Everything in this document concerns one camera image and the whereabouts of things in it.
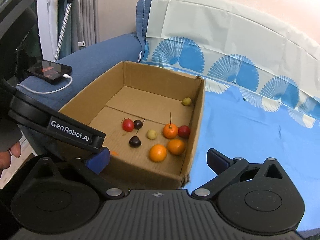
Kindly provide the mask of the person's left hand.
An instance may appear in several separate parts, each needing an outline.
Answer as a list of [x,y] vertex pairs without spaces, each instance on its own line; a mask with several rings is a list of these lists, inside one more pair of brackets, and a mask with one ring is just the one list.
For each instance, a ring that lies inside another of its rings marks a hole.
[[7,151],[0,153],[0,174],[2,174],[3,170],[6,170],[10,167],[12,155],[16,158],[21,156],[21,144],[19,141]]

